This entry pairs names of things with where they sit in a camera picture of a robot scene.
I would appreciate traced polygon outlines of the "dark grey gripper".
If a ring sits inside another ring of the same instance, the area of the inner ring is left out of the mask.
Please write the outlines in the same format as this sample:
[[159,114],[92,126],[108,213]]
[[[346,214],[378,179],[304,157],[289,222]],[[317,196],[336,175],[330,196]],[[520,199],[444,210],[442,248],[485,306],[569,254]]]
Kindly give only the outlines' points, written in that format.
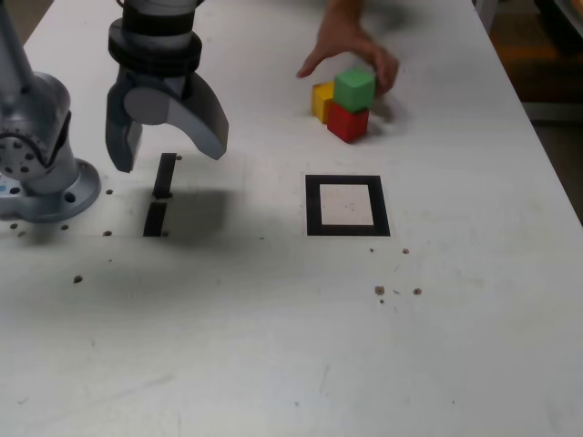
[[107,151],[120,172],[133,170],[141,124],[173,126],[214,160],[227,151],[229,121],[214,91],[196,73],[152,76],[121,66],[107,94],[106,115]]

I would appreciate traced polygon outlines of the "person's hand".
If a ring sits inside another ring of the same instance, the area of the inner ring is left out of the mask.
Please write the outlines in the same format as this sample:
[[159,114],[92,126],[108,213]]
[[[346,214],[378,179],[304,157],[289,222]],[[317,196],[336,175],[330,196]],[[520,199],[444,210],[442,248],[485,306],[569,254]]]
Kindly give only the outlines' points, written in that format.
[[399,63],[364,30],[361,23],[364,10],[365,1],[329,1],[314,48],[296,76],[298,78],[310,76],[324,60],[343,53],[351,53],[373,69],[377,96],[383,96],[390,91],[397,78]]

